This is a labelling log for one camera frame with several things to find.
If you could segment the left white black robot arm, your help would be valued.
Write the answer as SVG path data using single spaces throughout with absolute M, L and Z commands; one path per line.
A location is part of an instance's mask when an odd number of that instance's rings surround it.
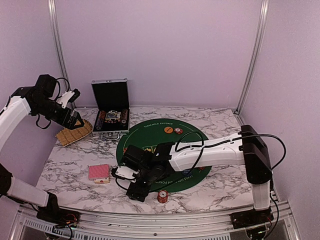
M 55 122 L 68 130 L 83 127 L 85 123 L 80 114 L 67 106 L 80 96 L 79 90 L 68 88 L 54 96 L 54 92 L 60 90 L 59 79 L 49 74 L 41 74 L 34 86 L 22 86 L 15 90 L 0 111 L 0 146 L 4 147 L 8 140 L 13 140 L 14 135 L 22 137 L 26 133 L 26 130 L 22 133 L 18 131 L 27 116 L 43 116 L 48 122 Z M 78 215 L 76 211 L 59 207 L 54 193 L 15 177 L 3 165 L 0 167 L 0 194 L 21 204 L 37 206 L 36 216 L 44 221 L 60 223 Z

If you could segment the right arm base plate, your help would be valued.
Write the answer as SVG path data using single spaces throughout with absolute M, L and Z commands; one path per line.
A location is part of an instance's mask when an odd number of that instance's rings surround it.
M 230 215 L 230 218 L 234 229 L 247 228 L 274 220 L 273 214 L 268 209 L 235 212 Z

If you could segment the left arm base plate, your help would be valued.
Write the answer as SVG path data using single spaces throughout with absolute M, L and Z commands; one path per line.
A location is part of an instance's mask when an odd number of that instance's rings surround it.
M 53 213 L 47 209 L 39 209 L 36 217 L 40 220 L 47 221 L 57 225 L 57 228 L 62 228 L 64 226 L 76 226 L 78 224 L 78 219 L 80 213 L 74 210 L 59 209 L 57 213 Z

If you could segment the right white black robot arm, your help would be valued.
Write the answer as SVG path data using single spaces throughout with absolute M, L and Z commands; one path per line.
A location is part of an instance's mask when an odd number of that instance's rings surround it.
M 140 202 L 149 195 L 154 182 L 175 173 L 217 165 L 244 165 L 253 198 L 253 209 L 247 219 L 252 224 L 260 223 L 270 207 L 273 173 L 269 150 L 262 135 L 250 125 L 241 126 L 239 133 L 218 139 L 160 143 L 154 152 L 129 145 L 122 164 L 129 172 L 126 195 Z

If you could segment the orange round blind button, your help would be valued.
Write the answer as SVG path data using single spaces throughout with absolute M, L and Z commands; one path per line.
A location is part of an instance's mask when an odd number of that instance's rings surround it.
M 167 127 L 164 128 L 164 132 L 167 133 L 167 134 L 171 134 L 173 131 L 174 130 L 173 130 L 172 127 L 167 126 Z

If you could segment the red poker chip stack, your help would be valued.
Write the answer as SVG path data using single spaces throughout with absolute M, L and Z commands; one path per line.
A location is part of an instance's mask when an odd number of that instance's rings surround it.
M 168 201 L 168 192 L 166 190 L 160 190 L 157 194 L 157 200 L 161 204 L 166 203 Z

